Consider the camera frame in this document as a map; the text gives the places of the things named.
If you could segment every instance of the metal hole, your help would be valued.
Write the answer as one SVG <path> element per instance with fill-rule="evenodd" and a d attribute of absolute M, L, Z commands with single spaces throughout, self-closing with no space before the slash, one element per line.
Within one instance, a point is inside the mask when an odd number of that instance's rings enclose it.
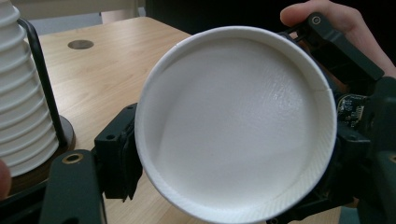
<path fill-rule="evenodd" d="M 81 153 L 73 153 L 73 154 L 70 154 L 70 155 L 64 157 L 62 159 L 62 162 L 64 164 L 73 164 L 73 163 L 81 161 L 82 158 L 84 158 L 84 155 L 82 155 Z"/>
<path fill-rule="evenodd" d="M 74 40 L 67 47 L 70 49 L 90 49 L 93 47 L 93 42 L 91 40 Z"/>
<path fill-rule="evenodd" d="M 320 23 L 320 17 L 313 17 L 312 23 L 314 23 L 315 25 L 318 25 Z"/>

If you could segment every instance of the stacked paper cups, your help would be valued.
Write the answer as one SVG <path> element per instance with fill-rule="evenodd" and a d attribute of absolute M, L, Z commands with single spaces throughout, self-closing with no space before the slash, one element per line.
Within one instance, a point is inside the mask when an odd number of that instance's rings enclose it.
<path fill-rule="evenodd" d="M 19 17 L 0 0 L 0 159 L 12 176 L 32 171 L 59 145 Z"/>

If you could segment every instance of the wooden table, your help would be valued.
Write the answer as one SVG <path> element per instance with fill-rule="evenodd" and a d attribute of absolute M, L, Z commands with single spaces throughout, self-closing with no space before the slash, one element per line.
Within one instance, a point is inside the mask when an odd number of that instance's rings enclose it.
<path fill-rule="evenodd" d="M 92 149 L 93 139 L 127 105 L 138 102 L 156 62 L 188 34 L 150 18 L 40 36 L 59 113 L 75 130 L 76 149 Z M 90 49 L 70 49 L 74 40 Z M 108 223 L 204 223 L 166 201 L 145 174 L 132 201 L 105 199 Z M 340 208 L 296 223 L 338 223 Z"/>

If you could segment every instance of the finger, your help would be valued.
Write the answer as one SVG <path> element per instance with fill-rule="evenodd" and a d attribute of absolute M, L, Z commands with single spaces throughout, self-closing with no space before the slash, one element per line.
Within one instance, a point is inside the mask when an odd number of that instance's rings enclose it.
<path fill-rule="evenodd" d="M 280 20 L 288 26 L 304 21 L 311 13 L 323 14 L 335 29 L 343 33 L 353 30 L 363 22 L 359 11 L 328 0 L 311 0 L 291 5 L 280 12 Z"/>

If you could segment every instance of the hand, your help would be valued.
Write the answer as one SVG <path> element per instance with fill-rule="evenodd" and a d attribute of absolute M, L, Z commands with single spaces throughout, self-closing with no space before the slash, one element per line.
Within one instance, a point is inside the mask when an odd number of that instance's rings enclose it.
<path fill-rule="evenodd" d="M 11 175 L 6 164 L 0 160 L 0 201 L 8 196 L 11 188 Z"/>
<path fill-rule="evenodd" d="M 310 0 L 284 8 L 280 12 L 280 20 L 287 26 L 293 26 L 313 12 L 323 14 L 334 29 L 342 32 L 351 44 L 384 70 L 385 76 L 396 78 L 396 67 L 379 47 L 357 9 L 329 0 Z"/>

